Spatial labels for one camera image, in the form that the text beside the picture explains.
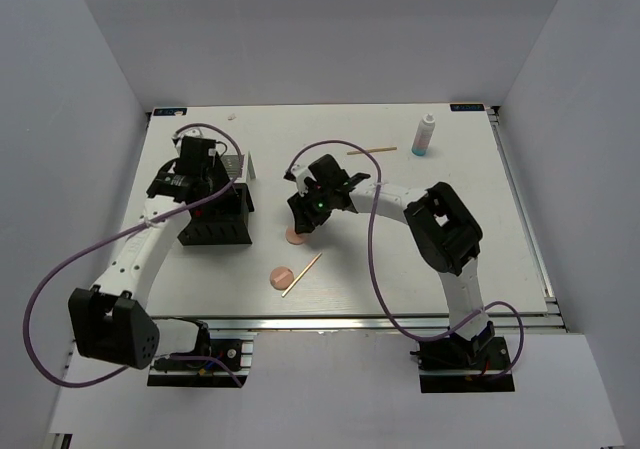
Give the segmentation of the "pink round puff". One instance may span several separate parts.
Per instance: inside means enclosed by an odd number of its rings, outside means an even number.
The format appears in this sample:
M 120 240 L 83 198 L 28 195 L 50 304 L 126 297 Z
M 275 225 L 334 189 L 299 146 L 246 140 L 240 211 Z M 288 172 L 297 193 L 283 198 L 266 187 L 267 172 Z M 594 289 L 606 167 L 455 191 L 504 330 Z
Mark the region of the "pink round puff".
M 308 235 L 298 234 L 293 227 L 289 226 L 285 231 L 285 238 L 292 245 L 301 245 L 307 241 Z
M 293 271 L 287 267 L 279 266 L 272 270 L 269 276 L 271 286 L 279 291 L 286 290 L 294 281 Z

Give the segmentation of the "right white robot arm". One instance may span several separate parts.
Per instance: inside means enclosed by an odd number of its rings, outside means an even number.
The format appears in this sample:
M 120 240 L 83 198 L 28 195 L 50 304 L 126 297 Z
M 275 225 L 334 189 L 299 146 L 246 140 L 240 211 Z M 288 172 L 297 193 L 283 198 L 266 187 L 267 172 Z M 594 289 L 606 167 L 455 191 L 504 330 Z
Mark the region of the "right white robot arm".
M 422 259 L 440 278 L 449 315 L 444 334 L 417 337 L 418 357 L 460 368 L 475 367 L 486 358 L 495 330 L 478 280 L 483 233 L 449 184 L 414 189 L 365 173 L 350 176 L 329 154 L 308 166 L 291 165 L 284 177 L 296 185 L 287 203 L 298 235 L 312 233 L 336 210 L 406 225 Z

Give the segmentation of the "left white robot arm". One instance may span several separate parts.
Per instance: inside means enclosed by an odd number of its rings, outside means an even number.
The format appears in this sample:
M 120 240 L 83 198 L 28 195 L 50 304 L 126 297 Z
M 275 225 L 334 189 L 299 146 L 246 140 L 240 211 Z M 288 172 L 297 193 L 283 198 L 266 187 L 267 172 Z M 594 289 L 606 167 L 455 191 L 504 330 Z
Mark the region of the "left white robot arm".
M 216 145 L 193 132 L 181 138 L 177 158 L 158 170 L 146 191 L 140 230 L 127 236 L 91 288 L 71 294 L 68 308 L 81 356 L 136 369 L 172 355 L 191 368 L 209 361 L 212 346 L 204 323 L 155 321 L 146 305 L 171 247 L 191 222 L 189 204 L 228 188 Z

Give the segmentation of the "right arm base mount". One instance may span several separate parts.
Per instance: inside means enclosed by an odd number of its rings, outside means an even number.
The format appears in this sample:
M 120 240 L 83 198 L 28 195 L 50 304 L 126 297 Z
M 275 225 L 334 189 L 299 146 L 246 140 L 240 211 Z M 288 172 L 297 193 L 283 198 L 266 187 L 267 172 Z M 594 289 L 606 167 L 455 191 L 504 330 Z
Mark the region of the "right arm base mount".
M 471 361 L 449 339 L 420 342 L 409 352 L 418 365 L 423 394 L 512 393 L 511 358 L 503 337 L 494 337 Z

